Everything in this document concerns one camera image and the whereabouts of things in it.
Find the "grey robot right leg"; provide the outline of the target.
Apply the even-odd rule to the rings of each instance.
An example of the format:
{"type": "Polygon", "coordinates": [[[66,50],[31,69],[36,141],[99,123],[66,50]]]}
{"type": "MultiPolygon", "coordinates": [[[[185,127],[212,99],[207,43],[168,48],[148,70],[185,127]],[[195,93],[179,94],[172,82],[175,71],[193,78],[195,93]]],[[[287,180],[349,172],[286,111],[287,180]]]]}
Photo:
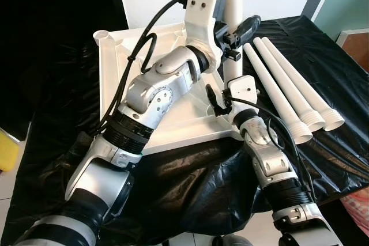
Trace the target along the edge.
{"type": "Polygon", "coordinates": [[[227,234],[225,236],[215,236],[210,246],[253,246],[253,244],[243,236],[227,234]]]}

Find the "white plastic table top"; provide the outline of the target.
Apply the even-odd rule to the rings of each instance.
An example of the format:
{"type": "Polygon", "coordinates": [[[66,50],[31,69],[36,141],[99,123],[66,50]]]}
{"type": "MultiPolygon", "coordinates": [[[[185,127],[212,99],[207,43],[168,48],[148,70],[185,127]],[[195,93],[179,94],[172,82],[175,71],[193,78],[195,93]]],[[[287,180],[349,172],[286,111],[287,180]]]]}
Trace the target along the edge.
{"type": "MultiPolygon", "coordinates": [[[[108,109],[127,65],[127,57],[142,30],[99,30],[94,33],[93,37],[99,48],[100,112],[108,109]]],[[[187,35],[182,22],[158,25],[151,32],[158,35],[152,62],[186,43],[187,35]]],[[[224,127],[221,119],[214,115],[213,107],[206,96],[207,85],[213,90],[224,90],[222,77],[218,73],[204,73],[190,93],[179,99],[163,117],[142,150],[143,156],[230,136],[229,127],[224,127]]]]}

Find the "black door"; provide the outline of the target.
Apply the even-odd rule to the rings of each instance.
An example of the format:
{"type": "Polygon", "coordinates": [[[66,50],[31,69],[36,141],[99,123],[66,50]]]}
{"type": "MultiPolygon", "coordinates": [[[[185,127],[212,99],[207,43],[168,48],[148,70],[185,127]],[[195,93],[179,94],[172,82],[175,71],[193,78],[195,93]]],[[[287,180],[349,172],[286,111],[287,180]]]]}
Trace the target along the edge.
{"type": "Polygon", "coordinates": [[[127,28],[122,0],[0,0],[0,128],[23,141],[63,52],[127,28]]]}

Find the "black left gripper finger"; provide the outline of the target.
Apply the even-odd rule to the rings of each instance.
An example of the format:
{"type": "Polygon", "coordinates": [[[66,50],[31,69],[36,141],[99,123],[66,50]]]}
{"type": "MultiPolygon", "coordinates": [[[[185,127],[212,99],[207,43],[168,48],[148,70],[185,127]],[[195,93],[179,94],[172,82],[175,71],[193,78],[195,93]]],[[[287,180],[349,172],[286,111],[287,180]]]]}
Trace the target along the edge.
{"type": "Polygon", "coordinates": [[[248,17],[230,33],[231,41],[251,41],[260,24],[261,17],[259,15],[248,17]]]}

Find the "yellow cardboard box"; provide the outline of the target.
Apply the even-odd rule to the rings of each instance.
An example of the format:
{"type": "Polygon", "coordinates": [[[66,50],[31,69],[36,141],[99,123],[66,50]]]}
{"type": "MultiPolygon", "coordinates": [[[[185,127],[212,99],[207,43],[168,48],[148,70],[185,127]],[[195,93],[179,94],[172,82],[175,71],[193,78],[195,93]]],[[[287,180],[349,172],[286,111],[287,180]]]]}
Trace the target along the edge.
{"type": "Polygon", "coordinates": [[[19,141],[0,128],[0,172],[15,169],[19,151],[19,141]]]}

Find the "brown wooden cabinet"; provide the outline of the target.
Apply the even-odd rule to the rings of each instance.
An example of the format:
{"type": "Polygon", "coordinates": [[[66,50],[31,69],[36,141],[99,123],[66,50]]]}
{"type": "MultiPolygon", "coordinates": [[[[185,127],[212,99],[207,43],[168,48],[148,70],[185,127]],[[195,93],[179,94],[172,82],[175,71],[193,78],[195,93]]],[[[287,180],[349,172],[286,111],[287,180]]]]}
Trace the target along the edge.
{"type": "Polygon", "coordinates": [[[336,43],[362,69],[369,72],[369,28],[343,30],[336,43]]]}

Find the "black plastic table cloth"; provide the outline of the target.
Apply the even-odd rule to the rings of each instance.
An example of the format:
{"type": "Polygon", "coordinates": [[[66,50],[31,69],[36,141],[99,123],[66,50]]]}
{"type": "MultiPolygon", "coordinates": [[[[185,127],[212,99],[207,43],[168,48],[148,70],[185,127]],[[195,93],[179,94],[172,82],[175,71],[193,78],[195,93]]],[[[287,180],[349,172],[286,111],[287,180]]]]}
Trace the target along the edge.
{"type": "MultiPolygon", "coordinates": [[[[319,206],[344,246],[368,246],[367,236],[340,198],[368,186],[369,75],[307,17],[262,22],[266,36],[345,124],[319,131],[299,145],[302,172],[311,178],[319,206]]],[[[82,159],[77,136],[99,117],[98,54],[94,40],[67,49],[29,124],[0,245],[8,246],[34,223],[62,205],[66,183],[82,159]]],[[[224,138],[145,157],[118,219],[101,230],[100,246],[157,244],[180,233],[220,235],[242,230],[268,204],[242,143],[224,138]]]]}

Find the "pink plastic bag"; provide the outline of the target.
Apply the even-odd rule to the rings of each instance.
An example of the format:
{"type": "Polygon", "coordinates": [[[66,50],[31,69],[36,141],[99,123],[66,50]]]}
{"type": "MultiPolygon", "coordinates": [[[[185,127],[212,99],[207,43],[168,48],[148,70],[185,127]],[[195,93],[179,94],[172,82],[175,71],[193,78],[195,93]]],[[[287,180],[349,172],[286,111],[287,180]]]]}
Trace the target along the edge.
{"type": "Polygon", "coordinates": [[[369,190],[362,188],[351,194],[340,198],[343,207],[346,209],[352,219],[358,224],[366,223],[369,215],[369,190]]]}

